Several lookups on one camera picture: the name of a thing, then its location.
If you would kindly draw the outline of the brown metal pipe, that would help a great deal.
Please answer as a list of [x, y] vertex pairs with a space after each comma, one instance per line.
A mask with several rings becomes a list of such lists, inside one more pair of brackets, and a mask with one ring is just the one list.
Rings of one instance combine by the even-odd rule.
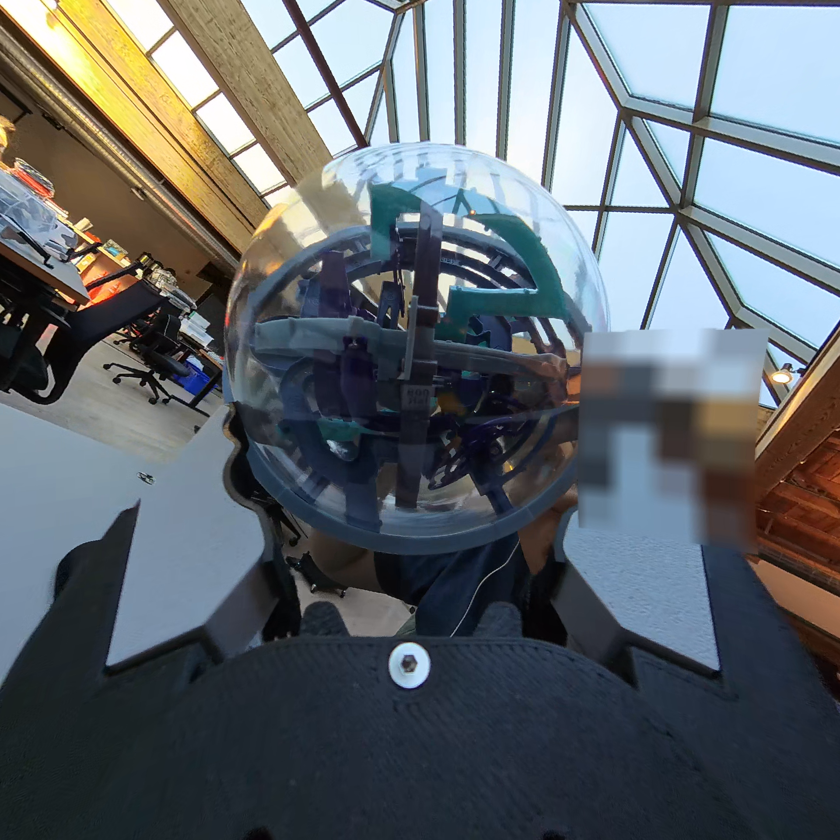
[[302, 42], [307, 47], [308, 53], [315, 67], [318, 69], [318, 73], [321, 76], [325, 86], [327, 87], [333, 103], [336, 105], [342, 119], [346, 124], [347, 129], [350, 131], [356, 146], [359, 148], [365, 148], [369, 146], [369, 141], [365, 138], [364, 132], [362, 131], [360, 125], [355, 119], [350, 105], [346, 101], [343, 92], [340, 88], [340, 85], [337, 82], [335, 76], [333, 75], [329, 63], [326, 60], [319, 46], [319, 42], [312, 33], [312, 29], [305, 15], [301, 11], [298, 2], [283, 1], [283, 4], [286, 7], [291, 21], [295, 25], [295, 28], [299, 36], [301, 37]]

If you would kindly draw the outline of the person's right forearm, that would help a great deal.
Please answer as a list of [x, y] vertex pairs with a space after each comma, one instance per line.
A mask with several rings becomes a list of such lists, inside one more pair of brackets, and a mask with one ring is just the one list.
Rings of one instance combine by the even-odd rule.
[[537, 575], [549, 561], [563, 513], [552, 507], [518, 531], [520, 548], [530, 574]]

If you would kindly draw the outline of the black office chair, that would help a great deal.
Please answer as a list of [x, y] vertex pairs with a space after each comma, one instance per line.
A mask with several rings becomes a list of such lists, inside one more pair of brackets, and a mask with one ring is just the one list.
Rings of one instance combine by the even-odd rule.
[[114, 384], [119, 384], [122, 379], [136, 379], [141, 386], [147, 386], [152, 392], [148, 399], [149, 404], [168, 404], [174, 397], [165, 390], [163, 381], [176, 377], [185, 379], [192, 373], [186, 364], [175, 357], [181, 349], [180, 326], [180, 319], [176, 316], [159, 311], [154, 315], [150, 327], [132, 342], [135, 352], [145, 366], [144, 369], [134, 369], [113, 362], [104, 364], [102, 369], [121, 370], [121, 373], [112, 379]]
[[72, 312], [67, 317], [68, 328], [58, 330], [46, 347], [45, 363], [53, 376], [52, 387], [45, 394], [34, 392], [29, 398], [40, 405], [57, 402], [90, 349], [164, 302], [157, 287], [137, 280], [104, 302]]

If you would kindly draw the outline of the person's dark blue shirt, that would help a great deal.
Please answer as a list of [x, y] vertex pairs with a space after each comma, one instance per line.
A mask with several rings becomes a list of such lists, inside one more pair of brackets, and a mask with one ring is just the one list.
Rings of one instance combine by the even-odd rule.
[[524, 613], [531, 575], [517, 535], [481, 547], [440, 554], [374, 553], [381, 590], [415, 608], [420, 637], [469, 636], [489, 605]]

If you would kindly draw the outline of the silver ventilation duct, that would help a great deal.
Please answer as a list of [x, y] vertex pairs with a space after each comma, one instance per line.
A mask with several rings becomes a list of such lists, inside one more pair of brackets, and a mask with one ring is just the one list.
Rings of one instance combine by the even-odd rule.
[[236, 267], [235, 248], [99, 109], [74, 92], [66, 76], [47, 67], [35, 43], [5, 14], [1, 57], [3, 78], [35, 109], [55, 119], [126, 183], [141, 189], [145, 199], [219, 269]]

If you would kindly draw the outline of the clear plastic maze ball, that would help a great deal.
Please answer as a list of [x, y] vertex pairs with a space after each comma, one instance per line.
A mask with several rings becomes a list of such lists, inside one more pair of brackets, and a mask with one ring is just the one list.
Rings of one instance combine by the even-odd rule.
[[310, 173], [255, 230], [225, 391], [295, 517], [373, 551], [472, 549], [574, 486], [584, 341], [609, 325], [543, 187], [460, 145], [389, 143]]

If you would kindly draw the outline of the wooden edged office desk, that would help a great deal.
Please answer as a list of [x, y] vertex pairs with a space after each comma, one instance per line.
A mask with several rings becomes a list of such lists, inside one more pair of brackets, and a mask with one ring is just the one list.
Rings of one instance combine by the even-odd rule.
[[12, 302], [9, 325], [18, 329], [2, 358], [2, 392], [8, 392], [25, 360], [50, 324], [66, 328], [66, 313], [89, 303], [77, 267], [33, 246], [11, 227], [2, 230], [2, 293]]

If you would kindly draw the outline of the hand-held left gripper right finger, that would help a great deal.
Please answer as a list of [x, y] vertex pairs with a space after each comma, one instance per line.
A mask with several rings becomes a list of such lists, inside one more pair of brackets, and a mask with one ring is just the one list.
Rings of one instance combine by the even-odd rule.
[[584, 528], [572, 502], [552, 506], [563, 516], [542, 569], [557, 576], [549, 605], [567, 645], [603, 666], [634, 647], [697, 673], [718, 673], [700, 546]]

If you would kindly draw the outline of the clear plastic storage box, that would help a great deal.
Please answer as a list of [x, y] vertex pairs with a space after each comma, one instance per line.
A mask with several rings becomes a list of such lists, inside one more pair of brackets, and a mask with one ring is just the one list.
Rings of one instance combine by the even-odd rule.
[[1, 171], [1, 227], [23, 233], [37, 244], [75, 248], [77, 234], [45, 202], [9, 171]]

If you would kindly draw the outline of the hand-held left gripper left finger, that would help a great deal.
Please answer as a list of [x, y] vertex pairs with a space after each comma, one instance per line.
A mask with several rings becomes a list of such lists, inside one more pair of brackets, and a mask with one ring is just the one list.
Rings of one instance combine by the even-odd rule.
[[221, 406], [138, 506], [107, 669], [197, 646], [211, 664], [268, 635], [298, 632], [296, 583], [282, 537], [252, 498], [234, 406]]

